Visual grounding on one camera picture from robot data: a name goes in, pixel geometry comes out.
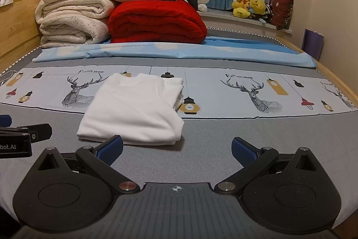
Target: deer print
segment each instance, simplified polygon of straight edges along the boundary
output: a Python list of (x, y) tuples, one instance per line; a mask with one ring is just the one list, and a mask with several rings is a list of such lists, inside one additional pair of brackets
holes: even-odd
[(62, 101), (62, 105), (64, 107), (77, 107), (77, 108), (85, 108), (88, 107), (91, 102), (93, 101), (93, 96), (83, 96), (79, 94), (79, 91), (81, 89), (84, 89), (86, 87), (88, 87), (91, 84), (95, 84), (95, 83), (100, 83), (104, 80), (106, 80), (108, 78), (108, 76), (106, 78), (103, 78), (100, 75), (100, 78), (98, 80), (92, 80), (90, 82), (86, 82), (83, 85), (78, 86), (77, 85), (77, 79), (72, 80), (72, 78), (67, 78), (67, 81), (71, 84), (71, 92), (66, 95), (66, 97), (64, 98), (64, 100)]
[(334, 86), (333, 84), (326, 84), (326, 83), (323, 83), (323, 82), (321, 82), (321, 84), (323, 85), (323, 88), (324, 88), (325, 90), (327, 90), (327, 91), (329, 91), (330, 93), (333, 93), (335, 96), (339, 97), (339, 98), (344, 102), (344, 104), (345, 104), (347, 107), (349, 107), (349, 108), (354, 108), (354, 105), (352, 105), (352, 104), (350, 103), (350, 101), (348, 101), (348, 100), (346, 100), (346, 99), (343, 98), (342, 93), (341, 93), (338, 89), (336, 89), (335, 91), (331, 91), (331, 90), (329, 90), (329, 89), (326, 87), (326, 85), (332, 85), (332, 86)]
[(258, 91), (260, 89), (264, 88), (264, 83), (259, 84), (258, 82), (256, 82), (255, 80), (253, 80), (253, 82), (255, 82), (257, 84), (257, 86), (252, 85), (252, 89), (248, 90), (245, 86), (239, 85), (236, 82), (236, 85), (232, 85), (230, 83), (231, 77), (226, 81), (223, 82), (222, 80), (220, 80), (223, 84), (231, 87), (231, 88), (237, 88), (240, 89), (240, 91), (242, 92), (247, 92), (248, 95), (251, 98), (252, 103), (255, 105), (255, 107), (260, 111), (260, 112), (265, 112), (265, 113), (275, 113), (275, 112), (281, 112), (282, 110), (282, 105), (278, 102), (268, 102), (268, 101), (262, 101), (261, 99), (259, 99), (257, 97), (258, 95)]

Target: white shirt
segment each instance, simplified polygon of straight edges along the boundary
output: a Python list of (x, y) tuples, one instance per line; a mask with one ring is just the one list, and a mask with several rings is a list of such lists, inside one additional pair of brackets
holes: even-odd
[(175, 111), (182, 89), (181, 78), (115, 73), (96, 93), (77, 135), (99, 142), (121, 135), (124, 144), (174, 145), (184, 124)]

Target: red blanket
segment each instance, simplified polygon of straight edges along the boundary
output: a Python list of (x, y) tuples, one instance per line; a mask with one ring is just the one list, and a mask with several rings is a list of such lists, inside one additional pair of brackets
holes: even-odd
[(110, 16), (111, 43), (201, 43), (206, 26), (184, 0), (133, 0), (120, 4)]

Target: dark red pillow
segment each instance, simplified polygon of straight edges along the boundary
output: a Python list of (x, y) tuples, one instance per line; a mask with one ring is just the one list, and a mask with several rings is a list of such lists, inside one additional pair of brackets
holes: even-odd
[(291, 18), (293, 0), (272, 0), (271, 6), (273, 16), (270, 23), (278, 30), (284, 29)]

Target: beige folded blanket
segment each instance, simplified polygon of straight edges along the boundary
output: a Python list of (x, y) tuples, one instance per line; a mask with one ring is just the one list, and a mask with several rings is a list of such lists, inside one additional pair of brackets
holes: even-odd
[(78, 12), (52, 13), (40, 25), (42, 48), (101, 43), (110, 37), (107, 24), (108, 18), (94, 19)]
[(46, 16), (54, 12), (78, 12), (90, 18), (107, 18), (117, 5), (112, 0), (41, 0), (35, 11), (35, 19), (41, 24)]

